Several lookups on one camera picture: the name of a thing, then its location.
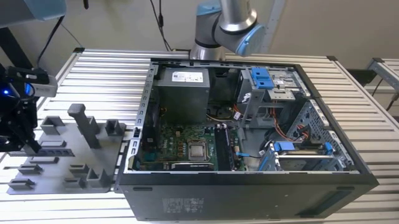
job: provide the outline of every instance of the power cable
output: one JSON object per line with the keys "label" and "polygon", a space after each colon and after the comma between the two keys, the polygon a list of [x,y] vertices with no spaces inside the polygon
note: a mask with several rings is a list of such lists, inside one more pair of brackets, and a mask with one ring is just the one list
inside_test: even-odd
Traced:
{"label": "power cable", "polygon": [[66,29],[66,31],[71,34],[73,38],[75,39],[75,41],[78,42],[79,46],[83,48],[82,43],[79,42],[78,38],[74,36],[74,34],[71,33],[71,31],[67,29],[67,27],[62,24],[63,28]]}
{"label": "power cable", "polygon": [[394,100],[391,100],[391,102],[390,102],[390,105],[389,105],[389,107],[387,107],[387,110],[386,110],[386,111],[389,111],[389,110],[391,109],[393,105],[394,105]]}
{"label": "power cable", "polygon": [[42,57],[43,57],[44,51],[46,51],[46,49],[48,48],[51,39],[53,39],[53,37],[54,37],[54,35],[55,35],[57,31],[58,31],[59,26],[61,26],[62,23],[63,23],[65,17],[66,17],[66,16],[62,16],[62,17],[59,18],[58,23],[57,23],[55,27],[53,28],[51,33],[50,33],[50,35],[48,35],[47,43],[46,43],[46,45],[44,45],[44,48],[43,48],[43,50],[42,50],[40,55],[39,55],[38,60],[36,60],[36,66],[38,66],[38,68],[40,67],[40,59],[42,59]]}
{"label": "power cable", "polygon": [[162,19],[162,24],[161,24],[161,20],[159,20],[159,17],[157,15],[157,11],[155,11],[154,1],[150,0],[150,2],[151,2],[151,6],[153,6],[154,16],[155,16],[155,19],[157,19],[158,29],[161,30],[161,34],[162,34],[163,44],[165,44],[165,47],[166,47],[167,51],[171,51],[173,48],[170,46],[170,43],[169,43],[167,39],[165,38],[165,33],[163,33],[163,28],[162,28],[163,27],[163,16],[161,17],[161,19]]}
{"label": "power cable", "polygon": [[374,89],[373,94],[371,94],[373,97],[374,97],[374,94],[375,94],[377,89],[378,89],[379,86],[381,86],[382,81],[383,81],[383,79],[381,79],[379,83],[378,83],[377,86],[375,86],[375,89]]}

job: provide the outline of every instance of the robotic arm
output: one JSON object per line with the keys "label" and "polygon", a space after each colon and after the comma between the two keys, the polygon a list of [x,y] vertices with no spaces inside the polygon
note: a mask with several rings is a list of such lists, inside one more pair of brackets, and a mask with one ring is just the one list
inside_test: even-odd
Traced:
{"label": "robotic arm", "polygon": [[[2,0],[0,28],[34,20],[46,21],[66,14],[66,0]],[[0,152],[42,149],[35,141],[38,97],[55,97],[57,78],[42,68],[34,70],[0,64]]]}
{"label": "robotic arm", "polygon": [[265,38],[265,25],[250,0],[211,0],[198,6],[191,59],[225,60],[225,48],[239,56],[254,54]]}

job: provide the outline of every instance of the green circuit board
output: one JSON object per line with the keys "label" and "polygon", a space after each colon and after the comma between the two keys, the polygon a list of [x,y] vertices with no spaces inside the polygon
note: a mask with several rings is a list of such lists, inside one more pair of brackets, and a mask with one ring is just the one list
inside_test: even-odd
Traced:
{"label": "green circuit board", "polygon": [[[230,130],[230,143],[238,146],[238,132]],[[189,155],[190,144],[205,144],[207,149],[207,158],[205,161],[191,161]],[[177,162],[203,162],[213,163],[218,171],[218,153],[215,144],[214,127],[203,126],[162,126],[162,136],[159,148],[155,152],[145,153],[143,170],[167,170],[166,164]]]}

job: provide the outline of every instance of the metal work table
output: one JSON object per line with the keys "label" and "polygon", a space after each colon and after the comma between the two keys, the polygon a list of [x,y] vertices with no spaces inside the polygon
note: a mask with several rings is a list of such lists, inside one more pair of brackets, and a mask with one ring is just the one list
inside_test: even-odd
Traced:
{"label": "metal work table", "polygon": [[[118,118],[133,128],[151,57],[187,58],[187,52],[145,52],[86,50],[74,53],[58,74],[55,98],[38,103],[40,120],[48,115],[70,119],[71,103],[85,103],[86,114],[99,122]],[[301,64],[323,101],[367,162],[381,186],[361,196],[326,220],[318,223],[390,224],[399,222],[399,124],[362,88],[338,61],[325,56],[254,55],[246,58],[227,55],[229,61]],[[129,140],[133,132],[127,131]],[[19,195],[6,194],[7,183],[26,158],[3,156],[0,163],[0,221],[36,220],[54,223],[137,222],[123,194]],[[261,220],[246,223],[263,223]],[[242,223],[226,221],[217,223]],[[269,223],[310,223],[310,220]]]}

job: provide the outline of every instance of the computer chassis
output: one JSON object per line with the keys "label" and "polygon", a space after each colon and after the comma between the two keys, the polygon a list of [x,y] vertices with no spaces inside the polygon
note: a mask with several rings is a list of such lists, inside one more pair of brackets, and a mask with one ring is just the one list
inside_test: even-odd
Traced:
{"label": "computer chassis", "polygon": [[151,60],[115,186],[138,220],[325,218],[375,186],[301,65]]}

